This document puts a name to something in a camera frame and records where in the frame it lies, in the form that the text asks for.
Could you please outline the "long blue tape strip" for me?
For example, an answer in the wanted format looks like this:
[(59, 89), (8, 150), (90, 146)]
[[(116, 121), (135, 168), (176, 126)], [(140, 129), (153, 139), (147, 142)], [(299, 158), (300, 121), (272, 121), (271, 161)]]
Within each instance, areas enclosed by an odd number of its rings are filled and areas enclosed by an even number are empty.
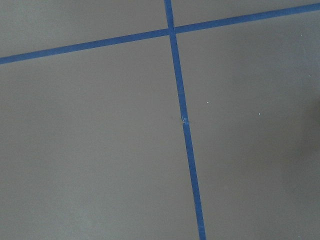
[(196, 161), (194, 156), (194, 148), (193, 148), (191, 128), (190, 128), (190, 122), (189, 122), (189, 116), (188, 116), (187, 101), (186, 101), (182, 67), (181, 67), (181, 61), (180, 61), (177, 33), (176, 33), (175, 23), (174, 23), (174, 13), (173, 13), (172, 2), (170, 0), (165, 0), (164, 6), (165, 6), (167, 26), (168, 26), (168, 35), (170, 40), (171, 55), (172, 55), (172, 61), (173, 61), (173, 67), (174, 67), (177, 96), (178, 96), (179, 109), (180, 109), (180, 118), (182, 122), (185, 148), (186, 148), (187, 161), (188, 161), (188, 169), (189, 169), (190, 182), (191, 182), (191, 188), (192, 188), (192, 194), (193, 194), (193, 202), (194, 202), (198, 236), (200, 240), (205, 240), (207, 236), (206, 236), (206, 229), (205, 229), (205, 223), (204, 223), (204, 217), (203, 217), (201, 194), (200, 194), (200, 188), (199, 188)]

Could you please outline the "crossing blue tape strip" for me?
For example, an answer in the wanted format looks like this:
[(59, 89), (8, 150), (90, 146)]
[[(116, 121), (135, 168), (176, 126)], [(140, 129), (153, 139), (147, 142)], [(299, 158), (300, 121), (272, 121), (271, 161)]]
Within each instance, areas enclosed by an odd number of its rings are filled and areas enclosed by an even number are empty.
[[(241, 16), (227, 17), (223, 19), (216, 19), (216, 20), (210, 20), (205, 22), (175, 26), (173, 29), (175, 30), (175, 33), (182, 34), (182, 33), (195, 32), (195, 31), (200, 31), (205, 29), (218, 28), (218, 27), (223, 27), (228, 25), (241, 24), (246, 22), (254, 22), (259, 20), (272, 19), (272, 18), (308, 13), (308, 12), (316, 12), (319, 10), (320, 10), (320, 4), (313, 3), (313, 4), (307, 4), (307, 5), (301, 5), (301, 6), (276, 9), (276, 10), (246, 14)], [(101, 40), (95, 40), (95, 41), (66, 45), (66, 46), (55, 47), (50, 49), (43, 49), (43, 50), (37, 50), (37, 51), (32, 51), (27, 53), (4, 56), (0, 58), (0, 63), (4, 65), (4, 64), (21, 62), (21, 61), (26, 61), (31, 59), (67, 54), (67, 53), (101, 48), (106, 46), (113, 46), (113, 45), (118, 45), (123, 43), (154, 39), (158, 37), (168, 36), (169, 34), (170, 34), (169, 28), (157, 29), (157, 30), (152, 30), (147, 32), (117, 36), (117, 37), (106, 38)]]

